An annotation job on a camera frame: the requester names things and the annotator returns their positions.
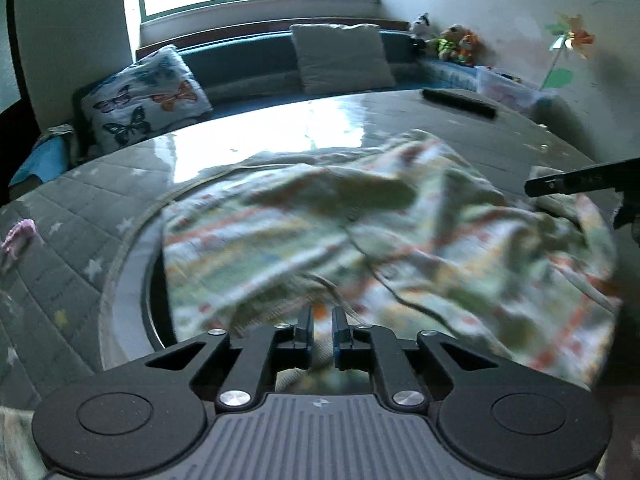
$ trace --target window sill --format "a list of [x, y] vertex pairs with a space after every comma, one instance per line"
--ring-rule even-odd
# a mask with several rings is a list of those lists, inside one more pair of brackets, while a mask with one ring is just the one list
[[236, 0], [161, 16], [140, 25], [140, 47], [241, 23], [323, 16], [376, 18], [379, 0]]

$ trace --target plush toy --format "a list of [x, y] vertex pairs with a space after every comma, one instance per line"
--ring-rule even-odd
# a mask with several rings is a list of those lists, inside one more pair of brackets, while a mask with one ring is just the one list
[[442, 61], [457, 61], [459, 44], [466, 32], [462, 25], [451, 25], [440, 33], [439, 38], [426, 42], [426, 53]]
[[478, 36], [468, 30], [458, 43], [458, 58], [456, 62], [465, 66], [475, 66], [474, 51], [478, 49], [479, 43]]
[[424, 40], [429, 35], [429, 27], [431, 22], [429, 21], [429, 13], [425, 12], [421, 16], [418, 16], [415, 21], [409, 27], [409, 32], [416, 38]]

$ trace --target metal screw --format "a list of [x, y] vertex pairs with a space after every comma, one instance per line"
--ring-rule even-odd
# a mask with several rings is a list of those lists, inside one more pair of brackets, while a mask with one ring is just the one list
[[251, 395], [242, 390], [229, 390], [220, 394], [220, 402], [225, 406], [244, 406], [251, 400]]
[[400, 406], [417, 406], [424, 402], [424, 395], [415, 390], [402, 390], [394, 395], [394, 402]]

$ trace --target butterfly pillow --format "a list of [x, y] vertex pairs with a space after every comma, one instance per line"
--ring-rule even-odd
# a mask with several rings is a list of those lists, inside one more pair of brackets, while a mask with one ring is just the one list
[[82, 99], [103, 153], [209, 119], [211, 110], [173, 45], [105, 79]]

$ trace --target gray pillow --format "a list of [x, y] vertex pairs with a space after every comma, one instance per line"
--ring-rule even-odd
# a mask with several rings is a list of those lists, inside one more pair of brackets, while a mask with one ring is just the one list
[[396, 85], [377, 25], [291, 25], [291, 32], [306, 94]]

